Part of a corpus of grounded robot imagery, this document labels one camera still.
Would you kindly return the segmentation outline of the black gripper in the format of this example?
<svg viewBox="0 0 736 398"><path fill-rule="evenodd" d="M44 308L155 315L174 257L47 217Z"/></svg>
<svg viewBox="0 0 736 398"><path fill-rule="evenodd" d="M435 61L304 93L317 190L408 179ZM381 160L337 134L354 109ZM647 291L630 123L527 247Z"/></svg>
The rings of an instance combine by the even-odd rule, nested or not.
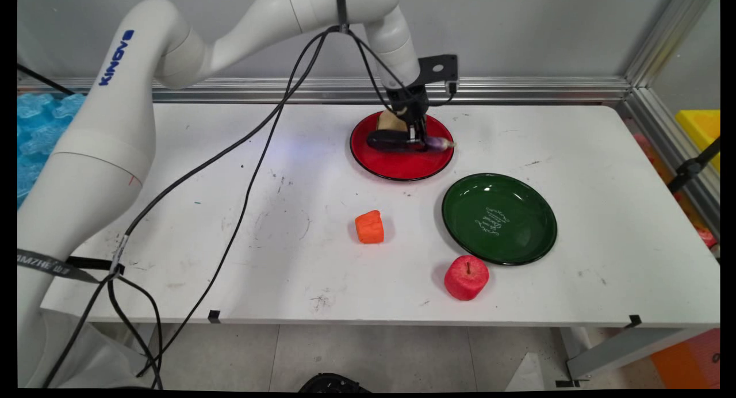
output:
<svg viewBox="0 0 736 398"><path fill-rule="evenodd" d="M389 112L407 123L407 143L409 146L421 145L420 152L428 152L426 133L426 113L429 99L424 84L412 84L405 88L385 87L389 100Z"/></svg>

